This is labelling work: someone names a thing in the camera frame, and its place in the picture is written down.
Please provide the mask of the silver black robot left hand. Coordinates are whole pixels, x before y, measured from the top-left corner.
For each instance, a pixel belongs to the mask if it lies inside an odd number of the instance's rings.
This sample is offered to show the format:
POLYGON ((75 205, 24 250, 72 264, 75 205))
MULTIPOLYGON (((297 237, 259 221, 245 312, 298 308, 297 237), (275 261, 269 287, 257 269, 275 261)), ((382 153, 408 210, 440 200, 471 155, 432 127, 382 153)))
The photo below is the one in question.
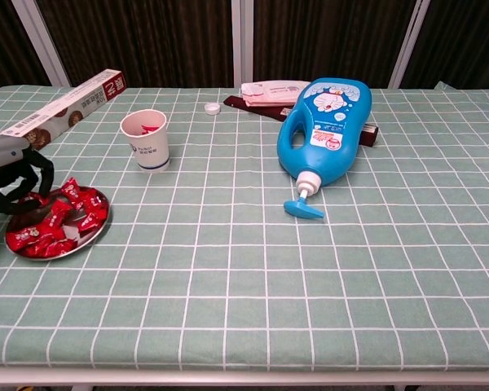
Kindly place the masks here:
POLYGON ((21 215, 42 205, 54 165, 20 137, 0 135, 0 213, 21 215))

